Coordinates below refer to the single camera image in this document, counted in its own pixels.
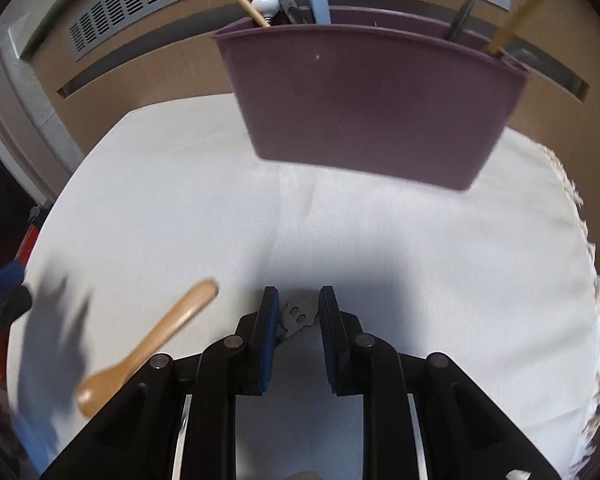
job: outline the blue gripper pad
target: blue gripper pad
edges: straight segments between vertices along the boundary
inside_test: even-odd
[[[338,385],[338,351],[333,339],[333,328],[331,326],[331,316],[325,289],[327,287],[323,287],[320,290],[318,297],[318,318],[320,320],[320,331],[322,332],[322,347],[324,348],[324,363],[327,368],[327,378],[331,385],[331,391],[336,393]]]
[[[267,325],[264,335],[264,341],[260,349],[260,389],[267,391],[269,381],[271,380],[271,369],[273,367],[273,351],[276,349],[276,332],[278,330],[278,316],[280,312],[280,295],[278,290],[273,287],[272,297],[269,300],[267,312]]]

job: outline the white tablecloth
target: white tablecloth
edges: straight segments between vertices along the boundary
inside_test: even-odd
[[[78,168],[27,266],[8,389],[40,469],[86,420],[74,395],[194,282],[221,287],[165,351],[202,351],[257,309],[336,289],[398,351],[442,351],[565,477],[586,452],[600,297],[574,192],[542,146],[505,130],[473,187],[259,160],[231,95],[126,115]],[[330,393],[318,326],[276,350],[264,397],[237,402],[238,478],[358,478],[362,402]]]

